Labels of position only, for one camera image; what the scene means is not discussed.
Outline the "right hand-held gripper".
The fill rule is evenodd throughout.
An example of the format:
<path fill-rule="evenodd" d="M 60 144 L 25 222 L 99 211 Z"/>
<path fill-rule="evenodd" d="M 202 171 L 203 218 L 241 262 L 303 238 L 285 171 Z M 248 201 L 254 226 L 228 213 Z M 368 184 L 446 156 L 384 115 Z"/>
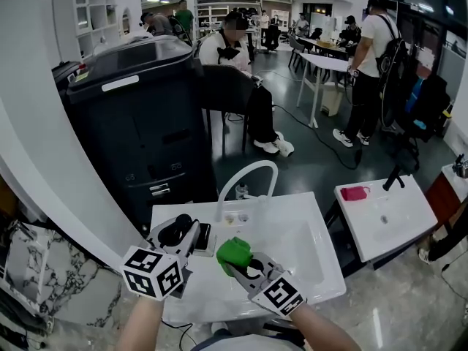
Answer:
<path fill-rule="evenodd" d="M 252 255 L 251 273 L 248 268 L 226 264 L 228 271 L 247 291 L 254 295 L 252 302 L 258 306 L 279 315 L 289 317 L 299 306 L 307 302 L 307 297 L 300 289 L 298 281 L 283 267 L 264 253 Z M 273 280 L 265 289 L 261 290 L 262 274 Z"/>

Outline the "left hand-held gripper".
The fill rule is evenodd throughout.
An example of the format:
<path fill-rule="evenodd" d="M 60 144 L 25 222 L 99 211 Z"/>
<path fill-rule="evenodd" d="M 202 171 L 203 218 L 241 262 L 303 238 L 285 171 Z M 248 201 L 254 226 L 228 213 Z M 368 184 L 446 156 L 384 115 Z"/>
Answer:
<path fill-rule="evenodd" d="M 179 215 L 154 227 L 147 237 L 154 246 L 172 247 L 175 255 L 130 246 L 120 272 L 131 293 L 156 301 L 168 296 L 182 297 L 192 272 L 182 265 L 179 257 L 192 253 L 200 234 L 200 222 L 194 220 L 184 237 L 183 228 L 184 217 Z"/>

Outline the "black soap dispenser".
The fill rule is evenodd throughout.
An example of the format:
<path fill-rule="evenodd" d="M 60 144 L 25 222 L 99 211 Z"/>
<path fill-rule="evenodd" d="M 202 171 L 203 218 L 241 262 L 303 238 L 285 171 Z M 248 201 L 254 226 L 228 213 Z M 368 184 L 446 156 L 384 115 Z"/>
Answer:
<path fill-rule="evenodd" d="M 193 255 L 213 257 L 216 248 L 217 235 L 210 224 L 200 223 L 200 232 L 193 249 Z"/>

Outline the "green cloth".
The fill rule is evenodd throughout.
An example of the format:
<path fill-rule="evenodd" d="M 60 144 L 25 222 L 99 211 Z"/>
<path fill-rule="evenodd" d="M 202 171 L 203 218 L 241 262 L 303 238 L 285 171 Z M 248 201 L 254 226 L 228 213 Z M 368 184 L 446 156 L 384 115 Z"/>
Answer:
<path fill-rule="evenodd" d="M 230 277 L 234 277 L 229 266 L 247 268 L 252 261 L 251 246 L 244 240 L 233 237 L 226 240 L 217 250 L 216 259 L 223 271 Z"/>

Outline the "person's left forearm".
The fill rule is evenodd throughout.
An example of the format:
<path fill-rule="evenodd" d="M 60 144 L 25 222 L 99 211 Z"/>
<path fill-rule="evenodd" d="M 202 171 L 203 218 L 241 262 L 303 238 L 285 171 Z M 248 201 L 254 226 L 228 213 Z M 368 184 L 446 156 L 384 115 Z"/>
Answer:
<path fill-rule="evenodd" d="M 164 301 L 139 297 L 116 345 L 116 351 L 155 351 Z"/>

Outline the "person's right forearm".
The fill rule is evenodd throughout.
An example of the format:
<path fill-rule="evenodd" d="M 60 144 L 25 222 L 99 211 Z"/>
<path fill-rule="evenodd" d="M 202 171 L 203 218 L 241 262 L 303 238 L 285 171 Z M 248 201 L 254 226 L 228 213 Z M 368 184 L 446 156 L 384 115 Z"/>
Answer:
<path fill-rule="evenodd" d="M 314 351 L 362 351 L 345 330 L 307 303 L 298 306 L 289 317 Z"/>

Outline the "pink cloth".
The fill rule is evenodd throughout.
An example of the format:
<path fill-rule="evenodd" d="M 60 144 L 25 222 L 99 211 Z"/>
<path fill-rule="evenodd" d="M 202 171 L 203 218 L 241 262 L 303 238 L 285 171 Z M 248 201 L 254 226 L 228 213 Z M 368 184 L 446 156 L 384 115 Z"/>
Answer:
<path fill-rule="evenodd" d="M 351 202 L 366 199 L 371 189 L 368 186 L 351 186 L 342 187 L 339 191 L 344 201 Z"/>

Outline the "white sink basin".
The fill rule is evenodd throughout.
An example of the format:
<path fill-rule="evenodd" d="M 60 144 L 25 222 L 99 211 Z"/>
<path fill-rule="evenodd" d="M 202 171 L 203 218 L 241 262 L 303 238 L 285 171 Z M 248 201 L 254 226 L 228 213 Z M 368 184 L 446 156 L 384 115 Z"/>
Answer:
<path fill-rule="evenodd" d="M 155 205 L 151 227 L 188 214 L 211 225 L 216 245 L 238 237 L 253 252 L 262 252 L 282 265 L 298 281 L 310 304 L 337 298 L 346 292 L 339 261 L 314 193 L 227 201 L 222 220 L 216 221 L 216 203 Z M 182 298 L 165 301 L 166 322 L 227 322 L 268 315 L 252 303 L 247 292 L 230 278 L 215 257 L 192 255 L 192 271 Z"/>

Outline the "white curved faucet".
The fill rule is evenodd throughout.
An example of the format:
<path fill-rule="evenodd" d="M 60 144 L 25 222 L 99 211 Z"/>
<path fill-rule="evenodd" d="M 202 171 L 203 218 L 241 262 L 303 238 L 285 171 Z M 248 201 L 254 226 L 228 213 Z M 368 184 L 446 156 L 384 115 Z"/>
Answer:
<path fill-rule="evenodd" d="M 271 180 L 270 180 L 270 184 L 268 187 L 268 192 L 267 192 L 266 197 L 268 200 L 272 197 L 274 188 L 276 186 L 278 174 L 279 174 L 277 165 L 274 162 L 269 161 L 269 160 L 260 160 L 260 161 L 253 162 L 250 165 L 247 165 L 246 167 L 239 170 L 222 188 L 219 194 L 217 203 L 216 203 L 216 211 L 214 214 L 215 222 L 221 222 L 222 220 L 224 200 L 227 196 L 227 193 L 231 190 L 231 188 L 235 184 L 237 184 L 245 175 L 257 169 L 260 169 L 262 167 L 271 169 Z"/>

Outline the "large black machine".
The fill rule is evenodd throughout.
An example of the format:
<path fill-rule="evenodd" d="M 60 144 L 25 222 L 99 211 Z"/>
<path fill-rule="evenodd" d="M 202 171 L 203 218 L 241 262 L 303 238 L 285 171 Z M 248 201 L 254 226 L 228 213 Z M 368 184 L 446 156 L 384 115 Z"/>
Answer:
<path fill-rule="evenodd" d="M 144 235 L 154 205 L 216 199 L 202 79 L 192 49 L 162 35 L 96 55 L 67 89 L 64 107 L 83 150 Z"/>

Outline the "white sink with dark cabinet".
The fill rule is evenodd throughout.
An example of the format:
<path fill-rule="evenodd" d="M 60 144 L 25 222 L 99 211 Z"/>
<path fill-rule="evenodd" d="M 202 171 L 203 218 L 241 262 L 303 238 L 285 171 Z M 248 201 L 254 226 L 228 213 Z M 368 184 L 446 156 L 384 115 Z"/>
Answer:
<path fill-rule="evenodd" d="M 396 252 L 437 224 L 414 176 L 403 175 L 401 179 L 405 187 L 402 189 L 395 181 L 388 192 L 382 188 L 386 179 L 345 184 L 334 189 L 338 210 L 343 213 L 362 263 L 375 262 Z M 364 200 L 344 201 L 339 190 L 351 186 L 368 186 L 371 192 Z"/>

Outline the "dark chair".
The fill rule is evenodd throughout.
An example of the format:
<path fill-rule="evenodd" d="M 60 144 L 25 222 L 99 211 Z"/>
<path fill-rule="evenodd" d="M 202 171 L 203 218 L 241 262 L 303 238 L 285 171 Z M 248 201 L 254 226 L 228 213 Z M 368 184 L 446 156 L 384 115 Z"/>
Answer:
<path fill-rule="evenodd" d="M 242 152 L 246 150 L 248 128 L 248 104 L 254 84 L 248 75 L 228 65 L 203 65 L 201 108 L 205 110 L 208 139 L 212 142 L 211 111 L 222 114 L 222 128 L 225 129 L 225 117 L 228 113 L 244 117 L 242 134 Z"/>

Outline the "black faucet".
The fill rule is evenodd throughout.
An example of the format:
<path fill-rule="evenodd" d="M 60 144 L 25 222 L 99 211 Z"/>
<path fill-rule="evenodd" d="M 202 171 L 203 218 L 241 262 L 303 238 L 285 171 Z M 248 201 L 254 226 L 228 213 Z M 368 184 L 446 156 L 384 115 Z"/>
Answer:
<path fill-rule="evenodd" d="M 389 177 L 387 178 L 386 182 L 382 185 L 382 188 L 388 192 L 395 181 L 397 181 L 400 187 L 403 189 L 405 187 L 405 183 L 401 179 L 399 173 L 401 171 L 401 167 L 399 165 L 395 165 L 393 170 L 391 171 Z"/>

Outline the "white trash bin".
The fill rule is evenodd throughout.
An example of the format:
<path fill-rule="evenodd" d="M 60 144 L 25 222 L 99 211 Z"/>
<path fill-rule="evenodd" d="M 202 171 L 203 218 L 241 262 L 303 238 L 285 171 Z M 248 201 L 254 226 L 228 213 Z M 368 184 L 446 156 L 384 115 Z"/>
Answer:
<path fill-rule="evenodd" d="M 322 99 L 320 111 L 331 117 L 339 112 L 344 96 L 344 87 L 335 83 L 326 83 L 322 86 Z"/>

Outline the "brown wooden cabinet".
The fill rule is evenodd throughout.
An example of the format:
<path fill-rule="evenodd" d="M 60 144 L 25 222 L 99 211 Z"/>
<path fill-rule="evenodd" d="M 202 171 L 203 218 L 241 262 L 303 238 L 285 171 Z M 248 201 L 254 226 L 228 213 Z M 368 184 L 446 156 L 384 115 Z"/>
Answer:
<path fill-rule="evenodd" d="M 426 199 L 437 218 L 436 229 L 444 227 L 449 233 L 450 221 L 458 213 L 462 202 L 443 173 L 440 173 L 427 190 Z"/>

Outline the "white sink on wooden cabinet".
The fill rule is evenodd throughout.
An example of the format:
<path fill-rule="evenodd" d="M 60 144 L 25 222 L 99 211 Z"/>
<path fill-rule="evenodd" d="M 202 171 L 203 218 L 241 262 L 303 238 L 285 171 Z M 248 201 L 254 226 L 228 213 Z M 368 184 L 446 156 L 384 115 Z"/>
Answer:
<path fill-rule="evenodd" d="M 441 172 L 463 203 L 468 198 L 468 158 L 460 154 L 453 164 L 443 166 Z"/>

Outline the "white table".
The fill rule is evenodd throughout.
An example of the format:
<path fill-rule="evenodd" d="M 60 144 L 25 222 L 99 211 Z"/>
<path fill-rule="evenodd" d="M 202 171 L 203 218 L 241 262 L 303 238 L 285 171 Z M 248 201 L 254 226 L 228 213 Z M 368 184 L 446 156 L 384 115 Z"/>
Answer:
<path fill-rule="evenodd" d="M 322 71 L 330 70 L 332 72 L 346 73 L 347 68 L 348 68 L 348 63 L 344 60 L 325 57 L 325 56 L 318 56 L 318 55 L 313 55 L 313 54 L 308 54 L 308 53 L 300 53 L 299 56 L 301 57 L 301 59 L 303 59 L 306 62 L 306 66 L 304 68 L 303 77 L 301 80 L 301 87 L 300 87 L 299 95 L 296 101 L 296 107 L 300 107 L 304 88 L 305 87 L 310 88 L 314 92 L 314 99 L 313 99 L 312 111 L 311 111 L 308 126 L 316 129 L 318 128 L 318 124 L 315 119 L 315 113 L 317 109 L 320 86 L 322 85 Z M 309 73 L 307 66 L 309 64 L 314 65 L 315 68 L 317 69 L 317 76 L 316 76 L 315 83 L 312 83 L 311 81 L 307 79 L 307 74 Z"/>

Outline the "black office chair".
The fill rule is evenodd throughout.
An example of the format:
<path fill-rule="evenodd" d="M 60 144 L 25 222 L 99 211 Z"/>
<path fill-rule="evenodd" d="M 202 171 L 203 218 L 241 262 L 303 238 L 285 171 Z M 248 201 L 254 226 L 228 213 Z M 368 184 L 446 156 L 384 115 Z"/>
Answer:
<path fill-rule="evenodd" d="M 427 78 L 411 75 L 390 95 L 390 116 L 400 130 L 382 131 L 394 142 L 393 158 L 407 151 L 414 159 L 414 171 L 420 169 L 418 141 L 428 142 L 442 129 L 444 112 L 450 104 L 447 82 L 439 75 Z"/>

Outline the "white shelf cabinet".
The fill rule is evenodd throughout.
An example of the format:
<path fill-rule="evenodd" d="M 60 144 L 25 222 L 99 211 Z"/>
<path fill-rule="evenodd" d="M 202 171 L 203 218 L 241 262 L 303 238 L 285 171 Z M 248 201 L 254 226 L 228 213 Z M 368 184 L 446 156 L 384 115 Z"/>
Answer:
<path fill-rule="evenodd" d="M 116 0 L 52 0 L 61 61 L 83 62 L 120 42 Z"/>

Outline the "black backpack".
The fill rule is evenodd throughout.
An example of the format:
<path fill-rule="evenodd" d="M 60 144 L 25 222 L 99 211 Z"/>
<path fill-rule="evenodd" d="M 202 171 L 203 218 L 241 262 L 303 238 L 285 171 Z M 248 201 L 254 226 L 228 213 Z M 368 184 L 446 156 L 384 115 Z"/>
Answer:
<path fill-rule="evenodd" d="M 381 104 L 380 121 L 388 129 L 394 122 L 395 110 L 400 97 L 400 86 L 408 61 L 408 50 L 399 30 L 394 31 L 390 21 L 384 15 L 378 15 L 388 27 L 391 35 L 384 53 L 376 58 L 380 74 L 378 92 Z"/>

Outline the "marble pedestal basin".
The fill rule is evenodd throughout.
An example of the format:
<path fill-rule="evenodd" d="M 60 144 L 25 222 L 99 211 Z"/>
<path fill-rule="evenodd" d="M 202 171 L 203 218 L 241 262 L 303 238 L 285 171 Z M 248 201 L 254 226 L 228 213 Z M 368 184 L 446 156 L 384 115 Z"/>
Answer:
<path fill-rule="evenodd" d="M 0 233 L 0 293 L 33 320 L 111 329 L 122 281 L 57 231 L 14 221 Z"/>

